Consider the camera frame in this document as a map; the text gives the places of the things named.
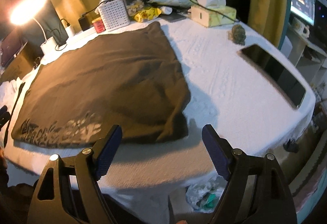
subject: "folded brown garment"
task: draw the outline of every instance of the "folded brown garment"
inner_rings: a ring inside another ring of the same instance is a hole
[[[41,66],[11,134],[47,148],[84,147],[112,125],[123,142],[157,143],[187,135],[190,92],[158,22],[100,35]]]

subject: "red can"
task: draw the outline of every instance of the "red can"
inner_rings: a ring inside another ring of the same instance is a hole
[[[103,21],[101,17],[96,18],[92,21],[92,24],[95,28],[95,31],[99,34],[102,33],[103,31],[106,31],[106,28],[104,27]]]

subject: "metal screw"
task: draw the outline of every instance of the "metal screw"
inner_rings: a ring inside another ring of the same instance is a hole
[[[84,149],[82,150],[82,153],[83,153],[84,155],[88,155],[89,153],[91,153],[91,151],[92,151],[92,149],[90,149],[90,148],[84,148]]]
[[[59,158],[59,156],[57,155],[57,154],[53,154],[49,159],[51,160],[51,161],[55,161],[55,160],[57,160]]]
[[[269,160],[274,160],[275,159],[275,156],[273,154],[267,154],[267,159]]]
[[[239,148],[234,148],[234,149],[233,149],[233,153],[234,153],[235,155],[241,155],[243,152],[242,152],[242,150],[239,149]]]

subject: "smartphone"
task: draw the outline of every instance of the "smartphone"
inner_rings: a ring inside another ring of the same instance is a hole
[[[241,55],[268,76],[294,108],[300,107],[306,90],[279,61],[256,44],[242,49]]]
[[[168,22],[177,22],[177,21],[180,21],[180,20],[183,20],[183,19],[186,19],[185,16],[182,16],[176,12],[172,12],[171,14],[169,15],[166,15],[166,14],[160,14],[160,17]]]

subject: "yellow wrapper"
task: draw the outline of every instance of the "yellow wrapper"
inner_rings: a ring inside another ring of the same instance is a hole
[[[138,12],[133,18],[135,21],[142,23],[147,22],[152,19],[156,19],[159,14],[161,14],[161,10],[158,8],[149,8]]]

